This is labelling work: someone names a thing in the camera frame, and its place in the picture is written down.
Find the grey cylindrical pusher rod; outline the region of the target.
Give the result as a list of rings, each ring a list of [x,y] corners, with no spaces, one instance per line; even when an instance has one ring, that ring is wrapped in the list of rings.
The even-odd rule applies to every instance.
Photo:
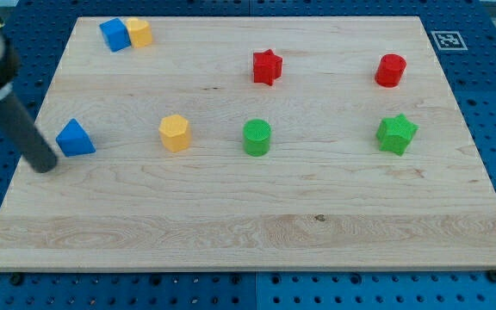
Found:
[[[45,173],[56,167],[56,154],[13,91],[0,96],[0,130],[35,172]]]

